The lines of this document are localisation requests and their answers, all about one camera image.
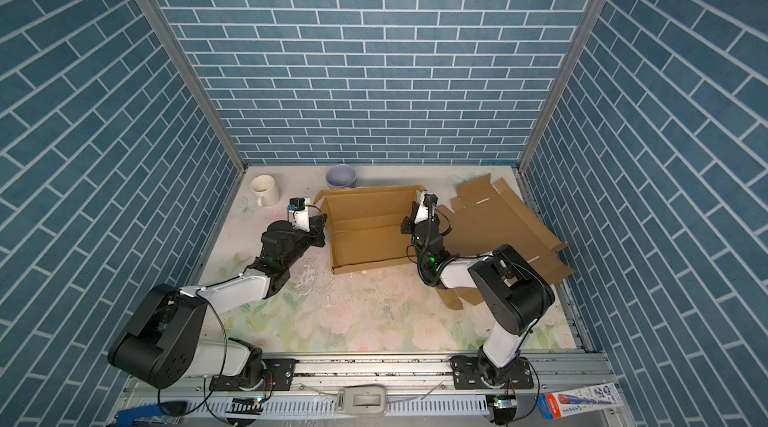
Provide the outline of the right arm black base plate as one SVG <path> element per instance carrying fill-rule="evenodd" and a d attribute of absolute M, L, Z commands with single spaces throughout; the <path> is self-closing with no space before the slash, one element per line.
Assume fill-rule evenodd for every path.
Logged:
<path fill-rule="evenodd" d="M 504 367 L 496 367 L 483 356 L 455 355 L 448 364 L 457 390 L 534 387 L 532 370 L 525 357 L 518 357 Z"/>

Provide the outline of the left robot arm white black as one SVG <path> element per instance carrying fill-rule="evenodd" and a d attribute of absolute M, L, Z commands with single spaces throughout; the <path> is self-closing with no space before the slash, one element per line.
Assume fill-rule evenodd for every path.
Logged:
<path fill-rule="evenodd" d="M 157 389 L 185 377 L 209 377 L 214 391 L 264 387 L 268 375 L 261 348 L 228 334 L 204 340 L 202 328 L 226 312 L 275 296 L 304 253 L 324 246 L 326 221 L 319 214 L 272 222 L 261 236 L 260 255 L 235 277 L 153 287 L 113 341 L 109 364 Z"/>

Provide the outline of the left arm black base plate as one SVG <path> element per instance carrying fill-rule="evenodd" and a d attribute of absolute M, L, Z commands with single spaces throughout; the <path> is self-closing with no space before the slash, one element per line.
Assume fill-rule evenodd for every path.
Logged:
<path fill-rule="evenodd" d="M 259 359 L 235 376 L 214 376 L 208 389 L 213 392 L 289 391 L 297 360 L 293 358 Z"/>

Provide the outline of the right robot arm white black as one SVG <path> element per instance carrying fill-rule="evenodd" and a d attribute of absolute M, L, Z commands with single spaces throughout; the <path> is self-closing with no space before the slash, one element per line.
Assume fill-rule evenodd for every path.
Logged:
<path fill-rule="evenodd" d="M 411 237 L 421 281 L 437 289 L 475 288 L 489 308 L 494 325 L 479 348 L 477 371 L 483 382 L 499 387 L 511 378 L 513 363 L 533 327 L 554 303 L 550 284 L 511 246 L 461 256 L 444 246 L 437 196 L 422 192 L 401 224 Z"/>

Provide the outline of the brown cardboard box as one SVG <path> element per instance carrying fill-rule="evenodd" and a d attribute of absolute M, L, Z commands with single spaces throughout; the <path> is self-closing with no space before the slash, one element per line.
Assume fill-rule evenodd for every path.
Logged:
<path fill-rule="evenodd" d="M 328 215 L 327 238 L 335 275 L 404 265 L 410 236 L 401 223 L 422 185 L 325 189 L 315 204 Z"/>

